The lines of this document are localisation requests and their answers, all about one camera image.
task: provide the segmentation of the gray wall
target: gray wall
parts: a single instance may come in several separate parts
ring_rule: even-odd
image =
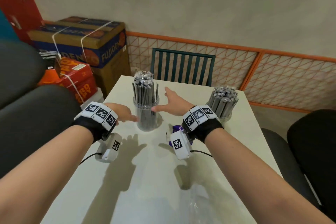
[[[45,20],[119,20],[129,31],[336,58],[336,0],[35,1]]]

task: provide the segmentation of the purple object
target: purple object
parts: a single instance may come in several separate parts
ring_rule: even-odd
[[[177,131],[179,131],[179,130],[184,130],[183,127],[182,127],[181,125],[175,125],[175,126],[173,126],[173,133],[175,133],[175,132],[177,132]]]

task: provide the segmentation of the wire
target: wire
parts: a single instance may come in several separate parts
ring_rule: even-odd
[[[210,157],[212,157],[213,158],[213,156],[212,155],[210,155],[210,154],[208,154],[208,153],[206,153],[206,152],[204,152],[204,151],[198,151],[198,150],[191,150],[190,152],[201,152],[201,153],[204,153],[204,154],[207,154],[208,156],[210,156]]]
[[[84,159],[82,160],[81,163],[83,163],[83,162],[86,161],[88,158],[90,158],[90,157],[92,157],[92,156],[94,156],[94,155],[102,155],[102,154],[101,154],[100,152],[96,152],[96,153],[94,153],[94,154],[91,154],[90,156],[84,158]]]

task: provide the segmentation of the white table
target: white table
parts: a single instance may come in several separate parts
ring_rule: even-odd
[[[134,113],[132,80],[120,77],[105,102],[127,105]],[[167,103],[165,86],[195,105],[205,104],[212,91],[206,86],[157,82],[160,104]],[[280,174],[244,92],[238,91],[238,96],[225,129]],[[123,138],[117,159],[111,164],[94,157],[86,160],[42,223],[194,223],[199,216],[207,223],[255,223],[211,157],[193,153],[187,161],[176,158],[165,135],[169,124],[181,124],[182,118],[168,113],[161,116],[161,126],[148,133],[135,123],[120,123],[114,130]],[[94,143],[86,156],[98,146]],[[208,152],[198,140],[192,148]],[[190,212],[191,199],[198,206],[197,214]]]

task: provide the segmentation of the red cabinet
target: red cabinet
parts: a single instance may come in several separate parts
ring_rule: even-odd
[[[0,0],[0,9],[19,39],[32,45],[27,31],[42,25],[42,17],[34,0]]]

